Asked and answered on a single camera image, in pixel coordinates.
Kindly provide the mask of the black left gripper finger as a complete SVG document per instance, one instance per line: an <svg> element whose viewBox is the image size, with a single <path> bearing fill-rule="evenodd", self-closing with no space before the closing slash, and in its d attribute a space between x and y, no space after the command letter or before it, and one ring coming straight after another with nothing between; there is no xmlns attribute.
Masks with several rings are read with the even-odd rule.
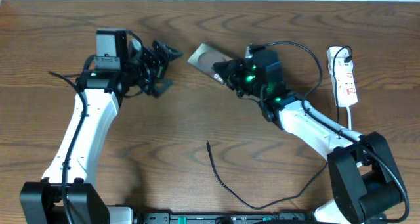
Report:
<svg viewBox="0 0 420 224"><path fill-rule="evenodd" d="M154 40L152 47L154 48L154 51L157 53L158 57L167 62L174 61L184 55L182 51L172 48L161 41Z"/></svg>
<svg viewBox="0 0 420 224"><path fill-rule="evenodd" d="M173 82L170 79L162 79L157 81L152 87L152 96L155 98L159 98L172 85Z"/></svg>

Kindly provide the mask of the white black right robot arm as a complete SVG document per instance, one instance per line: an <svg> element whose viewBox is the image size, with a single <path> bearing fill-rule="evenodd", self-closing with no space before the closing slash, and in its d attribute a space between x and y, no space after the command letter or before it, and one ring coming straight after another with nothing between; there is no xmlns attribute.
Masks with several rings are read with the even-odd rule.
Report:
<svg viewBox="0 0 420 224"><path fill-rule="evenodd" d="M275 51L244 58L218 53L212 76L239 96L258 97L268 122L304 141L327 162L333 199L314 211L322 223L400 223L410 201L387 140L345 128L287 87Z"/></svg>

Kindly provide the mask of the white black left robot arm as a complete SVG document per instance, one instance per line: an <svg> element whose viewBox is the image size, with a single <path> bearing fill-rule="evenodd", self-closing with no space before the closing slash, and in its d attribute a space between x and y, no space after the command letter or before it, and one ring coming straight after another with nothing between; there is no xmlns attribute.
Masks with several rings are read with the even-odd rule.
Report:
<svg viewBox="0 0 420 224"><path fill-rule="evenodd" d="M41 180L20 192L27 223L138 223L134 208L108 206L96 191L100 155L129 89L160 96L169 63L182 55L160 41L147 48L137 37L97 37L96 54L71 84L75 105L60 148Z"/></svg>

